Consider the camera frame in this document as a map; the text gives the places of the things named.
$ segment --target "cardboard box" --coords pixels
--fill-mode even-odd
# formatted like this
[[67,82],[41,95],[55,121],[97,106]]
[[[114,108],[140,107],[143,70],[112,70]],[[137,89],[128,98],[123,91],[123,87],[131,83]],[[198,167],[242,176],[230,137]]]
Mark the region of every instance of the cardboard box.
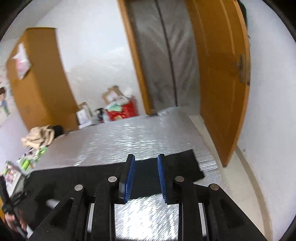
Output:
[[122,92],[119,90],[118,86],[115,85],[108,88],[107,91],[102,94],[102,98],[105,101],[105,104],[108,105],[121,95],[123,95]]

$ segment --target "open door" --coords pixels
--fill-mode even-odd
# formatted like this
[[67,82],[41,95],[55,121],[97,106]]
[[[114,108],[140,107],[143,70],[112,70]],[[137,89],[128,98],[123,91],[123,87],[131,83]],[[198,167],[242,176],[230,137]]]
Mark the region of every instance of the open door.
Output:
[[185,0],[200,67],[201,116],[223,166],[236,147],[247,107],[250,49],[237,0]]

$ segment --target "brown floor border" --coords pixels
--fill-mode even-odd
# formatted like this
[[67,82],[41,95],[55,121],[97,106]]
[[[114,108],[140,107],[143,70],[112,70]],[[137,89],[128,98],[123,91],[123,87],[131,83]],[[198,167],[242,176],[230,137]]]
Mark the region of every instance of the brown floor border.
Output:
[[270,221],[269,212],[268,212],[266,203],[264,201],[264,197],[263,197],[261,188],[257,182],[257,179],[256,179],[251,167],[249,166],[246,158],[244,157],[242,151],[238,148],[238,146],[236,147],[235,152],[236,152],[238,158],[240,159],[242,166],[244,167],[244,169],[248,175],[248,178],[252,184],[252,187],[255,191],[255,195],[257,197],[258,204],[259,204],[259,208],[261,210],[265,237],[268,241],[271,241],[272,240],[271,221]]

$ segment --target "brown wardrobe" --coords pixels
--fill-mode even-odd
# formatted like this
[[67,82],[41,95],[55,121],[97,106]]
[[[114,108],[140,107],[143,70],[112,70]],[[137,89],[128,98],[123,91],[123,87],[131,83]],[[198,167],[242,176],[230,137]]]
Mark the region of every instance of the brown wardrobe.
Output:
[[[12,58],[19,43],[24,44],[32,64],[22,80]],[[69,131],[78,129],[78,106],[61,63],[55,28],[26,29],[7,60],[7,76],[28,130],[45,125],[61,125]]]

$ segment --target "beige tile floor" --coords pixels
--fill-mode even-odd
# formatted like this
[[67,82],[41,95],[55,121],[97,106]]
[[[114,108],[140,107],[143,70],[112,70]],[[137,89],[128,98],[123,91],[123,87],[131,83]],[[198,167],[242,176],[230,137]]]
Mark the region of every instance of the beige tile floor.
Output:
[[222,179],[228,187],[228,195],[235,201],[241,210],[244,211],[257,228],[265,234],[261,210],[255,191],[237,154],[234,152],[227,167],[223,167],[202,117],[200,115],[189,117],[213,154],[221,172]]

